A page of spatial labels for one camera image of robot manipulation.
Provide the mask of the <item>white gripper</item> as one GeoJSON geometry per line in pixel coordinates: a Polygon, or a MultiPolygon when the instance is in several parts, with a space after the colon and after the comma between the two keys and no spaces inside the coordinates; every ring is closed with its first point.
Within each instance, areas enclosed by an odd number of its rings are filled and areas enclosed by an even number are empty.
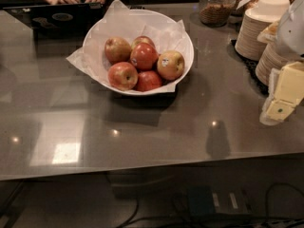
{"type": "MultiPolygon", "coordinates": [[[[294,0],[279,23],[273,22],[257,37],[261,43],[275,40],[277,53],[285,58],[304,59],[304,0],[294,0]]],[[[283,123],[304,99],[304,64],[293,62],[269,76],[269,96],[259,120],[265,125],[283,123]]]]}

